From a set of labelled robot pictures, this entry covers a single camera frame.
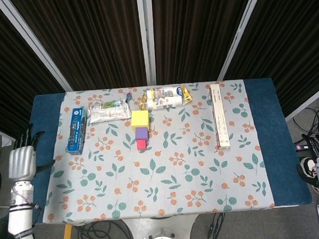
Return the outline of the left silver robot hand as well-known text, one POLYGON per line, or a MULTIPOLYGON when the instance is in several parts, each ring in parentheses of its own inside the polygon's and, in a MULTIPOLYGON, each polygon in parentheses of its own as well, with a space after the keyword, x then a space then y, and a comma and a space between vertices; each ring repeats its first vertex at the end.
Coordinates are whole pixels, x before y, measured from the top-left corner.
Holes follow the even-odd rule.
POLYGON ((14 182, 31 181, 37 173, 51 168, 55 160, 37 166, 37 147, 39 139, 45 131, 31 134, 33 123, 30 123, 23 133, 14 142, 14 147, 9 155, 9 179, 14 182))

